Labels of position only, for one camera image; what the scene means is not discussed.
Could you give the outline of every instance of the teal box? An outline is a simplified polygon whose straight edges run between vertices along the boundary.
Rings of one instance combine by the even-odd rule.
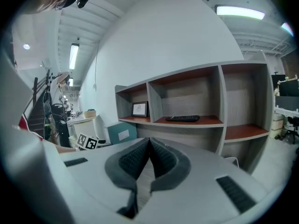
[[[120,144],[137,139],[136,124],[117,122],[105,127],[106,141],[111,144]]]

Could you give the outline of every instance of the ceiling light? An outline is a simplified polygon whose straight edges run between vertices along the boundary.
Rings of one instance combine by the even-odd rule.
[[[26,49],[26,50],[29,50],[30,46],[28,44],[24,44],[23,48]]]
[[[77,53],[79,49],[79,44],[72,43],[70,51],[70,69],[75,69]]]
[[[215,8],[217,15],[244,16],[260,20],[265,16],[265,13],[243,7],[216,6]]]
[[[294,33],[292,31],[292,29],[290,28],[289,24],[287,24],[286,22],[284,24],[281,25],[281,27],[286,30],[288,33],[290,33],[292,36],[294,36]]]

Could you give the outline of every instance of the white floor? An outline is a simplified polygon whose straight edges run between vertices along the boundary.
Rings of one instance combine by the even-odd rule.
[[[298,147],[299,141],[293,145],[288,140],[270,139],[252,176],[269,192],[286,184],[291,175],[293,161],[297,157]]]

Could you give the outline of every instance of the gray wooden shelf unit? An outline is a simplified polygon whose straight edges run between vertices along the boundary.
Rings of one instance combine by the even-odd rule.
[[[237,157],[252,173],[269,138],[272,81],[262,52],[252,60],[193,66],[130,86],[117,85],[118,119],[136,123],[137,135],[164,138]],[[148,101],[149,117],[132,117],[132,103]],[[167,116],[199,115],[194,123]]]

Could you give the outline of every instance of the red cloth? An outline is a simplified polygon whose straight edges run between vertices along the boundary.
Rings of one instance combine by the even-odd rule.
[[[27,121],[24,117],[24,114],[22,115],[22,117],[20,119],[19,127],[20,127],[20,129],[27,130],[27,131],[31,132],[29,130],[29,127],[28,127]],[[31,132],[31,133],[34,133],[36,136],[38,136],[41,141],[43,140],[43,138],[41,136],[39,136],[37,133],[35,133],[35,132]]]

